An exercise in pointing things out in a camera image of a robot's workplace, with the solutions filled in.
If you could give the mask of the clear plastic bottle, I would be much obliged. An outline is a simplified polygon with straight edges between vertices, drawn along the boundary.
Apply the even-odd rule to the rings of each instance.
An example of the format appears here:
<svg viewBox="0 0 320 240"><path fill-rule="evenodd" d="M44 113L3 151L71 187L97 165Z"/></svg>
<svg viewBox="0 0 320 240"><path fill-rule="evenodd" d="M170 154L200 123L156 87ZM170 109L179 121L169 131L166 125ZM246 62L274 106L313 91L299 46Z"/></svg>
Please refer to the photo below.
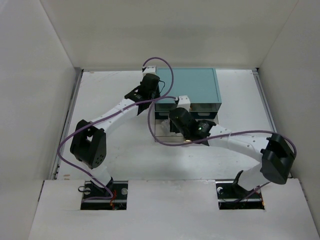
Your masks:
<svg viewBox="0 0 320 240"><path fill-rule="evenodd" d="M160 123L160 128L165 136L169 136L171 134L171 121L169 119L164 119Z"/></svg>

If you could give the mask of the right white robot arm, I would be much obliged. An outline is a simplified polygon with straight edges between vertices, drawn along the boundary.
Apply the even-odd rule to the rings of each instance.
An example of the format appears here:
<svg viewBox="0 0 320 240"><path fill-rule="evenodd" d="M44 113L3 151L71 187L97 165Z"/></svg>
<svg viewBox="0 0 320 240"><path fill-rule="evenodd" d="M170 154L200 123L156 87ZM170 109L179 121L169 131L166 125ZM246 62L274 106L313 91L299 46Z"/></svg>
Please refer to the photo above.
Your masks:
<svg viewBox="0 0 320 240"><path fill-rule="evenodd" d="M272 133L263 137L253 131L235 133L213 121L196 120L182 107L172 110L169 119L185 140L227 149L257 161L257 165L239 171L234 178L231 190L236 197L243 198L267 183L287 183L297 153L284 136Z"/></svg>

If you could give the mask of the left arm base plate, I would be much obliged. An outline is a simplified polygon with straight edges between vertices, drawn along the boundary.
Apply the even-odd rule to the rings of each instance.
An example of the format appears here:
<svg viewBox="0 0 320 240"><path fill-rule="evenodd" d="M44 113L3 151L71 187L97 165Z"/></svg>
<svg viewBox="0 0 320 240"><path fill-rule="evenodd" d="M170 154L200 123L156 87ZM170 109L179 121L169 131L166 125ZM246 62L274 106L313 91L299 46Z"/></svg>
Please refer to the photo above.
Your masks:
<svg viewBox="0 0 320 240"><path fill-rule="evenodd" d="M85 181L78 187L82 194L81 210L88 211L122 211L127 209L129 192L128 181L112 181L107 185L109 191L95 185L92 181Z"/></svg>

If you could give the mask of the teal drawer box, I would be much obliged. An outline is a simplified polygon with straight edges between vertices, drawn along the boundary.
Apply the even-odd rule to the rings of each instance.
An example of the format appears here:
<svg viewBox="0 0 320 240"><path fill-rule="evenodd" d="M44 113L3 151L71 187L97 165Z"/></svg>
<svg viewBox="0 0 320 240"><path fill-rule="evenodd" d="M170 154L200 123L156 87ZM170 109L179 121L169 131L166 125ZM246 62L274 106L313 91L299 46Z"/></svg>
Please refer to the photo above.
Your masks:
<svg viewBox="0 0 320 240"><path fill-rule="evenodd" d="M222 98L218 83L217 71L214 68L174 68L171 74L168 68L158 68L156 74L165 83L161 86L162 94L169 92L169 96L188 96L190 103L221 103ZM216 118L218 112L193 112L197 119Z"/></svg>

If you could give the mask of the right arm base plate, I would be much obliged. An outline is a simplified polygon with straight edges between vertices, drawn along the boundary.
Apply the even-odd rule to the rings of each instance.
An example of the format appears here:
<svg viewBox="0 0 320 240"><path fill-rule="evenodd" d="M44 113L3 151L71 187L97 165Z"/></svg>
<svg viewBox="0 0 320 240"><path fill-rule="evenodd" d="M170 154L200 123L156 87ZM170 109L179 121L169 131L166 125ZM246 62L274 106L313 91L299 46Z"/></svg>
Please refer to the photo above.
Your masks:
<svg viewBox="0 0 320 240"><path fill-rule="evenodd" d="M220 210L264 210L265 204L259 189L238 190L230 181L216 183L218 208Z"/></svg>

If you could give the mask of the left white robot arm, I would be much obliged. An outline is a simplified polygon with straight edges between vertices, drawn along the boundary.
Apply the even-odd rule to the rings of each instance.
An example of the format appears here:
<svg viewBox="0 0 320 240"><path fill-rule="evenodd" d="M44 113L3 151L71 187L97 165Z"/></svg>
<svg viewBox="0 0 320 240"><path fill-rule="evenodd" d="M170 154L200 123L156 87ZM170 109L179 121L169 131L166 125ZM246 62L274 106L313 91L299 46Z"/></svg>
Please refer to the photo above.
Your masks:
<svg viewBox="0 0 320 240"><path fill-rule="evenodd" d="M82 171L91 178L100 199L112 195L112 177L103 164L107 156L107 137L149 108L152 100L160 96L159 81L155 73L145 73L140 84L107 113L95 120L83 119L77 123L70 153L83 164Z"/></svg>

